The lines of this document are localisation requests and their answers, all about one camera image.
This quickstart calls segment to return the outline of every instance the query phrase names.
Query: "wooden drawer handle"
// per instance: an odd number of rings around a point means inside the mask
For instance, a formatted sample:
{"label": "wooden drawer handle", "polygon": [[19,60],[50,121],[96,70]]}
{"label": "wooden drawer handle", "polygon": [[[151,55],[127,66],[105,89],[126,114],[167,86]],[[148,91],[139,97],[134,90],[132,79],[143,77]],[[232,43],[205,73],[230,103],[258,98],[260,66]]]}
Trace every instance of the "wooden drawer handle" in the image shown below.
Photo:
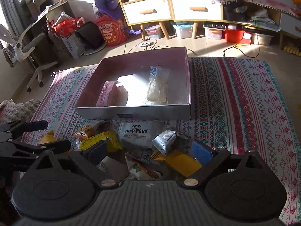
{"label": "wooden drawer handle", "polygon": [[208,9],[206,7],[190,7],[190,10],[196,12],[208,12]]}
{"label": "wooden drawer handle", "polygon": [[144,10],[140,11],[140,14],[150,14],[150,13],[156,13],[157,11],[155,9],[149,9],[149,10]]}

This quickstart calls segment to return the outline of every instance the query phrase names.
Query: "patterned rug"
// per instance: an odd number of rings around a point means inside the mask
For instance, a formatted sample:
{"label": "patterned rug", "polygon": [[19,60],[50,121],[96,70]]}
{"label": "patterned rug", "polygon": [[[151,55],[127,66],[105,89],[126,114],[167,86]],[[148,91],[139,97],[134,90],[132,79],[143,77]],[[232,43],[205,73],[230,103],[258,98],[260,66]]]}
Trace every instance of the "patterned rug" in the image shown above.
{"label": "patterned rug", "polygon": [[[267,63],[241,58],[190,58],[193,77],[194,116],[190,121],[166,121],[191,139],[223,147],[233,154],[257,150],[287,191],[280,215],[285,224],[301,220],[300,147],[287,107]],[[89,121],[74,106],[97,65],[55,74],[55,79],[32,121],[47,120],[57,140],[69,139]],[[120,121],[111,121],[117,131]],[[46,130],[26,133],[23,141],[37,144]],[[148,159],[149,154],[135,151]]]}

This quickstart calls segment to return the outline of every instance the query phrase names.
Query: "white drawer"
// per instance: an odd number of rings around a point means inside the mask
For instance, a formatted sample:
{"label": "white drawer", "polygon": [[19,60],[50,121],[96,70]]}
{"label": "white drawer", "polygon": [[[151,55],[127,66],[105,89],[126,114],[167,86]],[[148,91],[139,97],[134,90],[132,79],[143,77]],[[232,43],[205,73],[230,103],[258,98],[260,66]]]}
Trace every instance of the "white drawer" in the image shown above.
{"label": "white drawer", "polygon": [[[172,0],[175,20],[221,20],[221,0]],[[206,8],[196,11],[193,8]]]}
{"label": "white drawer", "polygon": [[285,13],[281,14],[280,27],[283,31],[293,34],[297,37],[301,37],[301,31],[298,31],[296,27],[301,30],[301,20],[298,20],[292,16]]}
{"label": "white drawer", "polygon": [[129,24],[143,23],[152,20],[171,19],[167,0],[145,0],[123,6]]}

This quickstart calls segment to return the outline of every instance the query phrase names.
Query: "tile floor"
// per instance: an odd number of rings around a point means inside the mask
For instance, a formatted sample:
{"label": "tile floor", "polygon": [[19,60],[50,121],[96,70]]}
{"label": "tile floor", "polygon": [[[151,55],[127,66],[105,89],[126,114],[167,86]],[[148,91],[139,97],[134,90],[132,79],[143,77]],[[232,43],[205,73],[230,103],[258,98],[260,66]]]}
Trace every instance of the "tile floor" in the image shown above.
{"label": "tile floor", "polygon": [[[143,48],[138,46],[134,47],[140,42],[141,39],[132,36],[126,45],[126,49],[124,43],[114,48],[106,47],[102,51],[89,56],[81,56],[77,59],[62,62],[58,67],[43,72],[44,86],[42,88],[38,87],[38,81],[36,81],[36,85],[32,87],[31,93],[27,93],[26,86],[24,86],[22,92],[14,99],[14,101],[15,103],[22,103],[32,98],[42,100],[53,81],[52,72],[72,67],[98,64],[105,57],[123,54],[124,50],[127,53],[132,48],[133,50],[131,52],[143,50]],[[222,57],[222,52],[233,44],[226,43],[225,40],[206,40],[204,35],[199,35],[195,40],[192,40],[191,38],[179,40],[176,37],[173,37],[170,40],[162,38],[158,40],[156,44],[156,46],[160,45],[170,47],[186,46],[188,49],[193,50],[197,56]],[[240,49],[249,56],[256,56],[258,53],[257,45],[241,46]],[[227,50],[225,55],[227,57],[245,57],[235,48]],[[192,57],[194,54],[191,51],[188,51],[188,56]],[[297,136],[301,139],[301,114],[298,114],[297,109],[297,105],[301,104],[301,58],[280,51],[277,44],[272,44],[270,46],[260,46],[260,54],[257,59],[264,60],[270,65],[284,96]]]}

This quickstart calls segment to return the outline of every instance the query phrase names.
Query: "red snack bag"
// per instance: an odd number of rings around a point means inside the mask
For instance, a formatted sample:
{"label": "red snack bag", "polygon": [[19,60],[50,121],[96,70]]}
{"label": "red snack bag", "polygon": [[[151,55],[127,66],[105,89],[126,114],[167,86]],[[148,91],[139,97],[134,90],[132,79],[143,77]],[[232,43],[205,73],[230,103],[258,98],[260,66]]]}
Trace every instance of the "red snack bag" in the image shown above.
{"label": "red snack bag", "polygon": [[117,46],[124,43],[128,36],[124,32],[124,19],[113,20],[109,15],[103,15],[94,19],[98,26],[106,45],[109,47]]}
{"label": "red snack bag", "polygon": [[55,33],[58,36],[68,37],[79,27],[85,23],[83,17],[78,17],[76,19],[66,19],[57,25],[52,25],[52,28],[55,30]]}
{"label": "red snack bag", "polygon": [[114,106],[117,98],[117,82],[105,82],[97,100],[96,107]]}

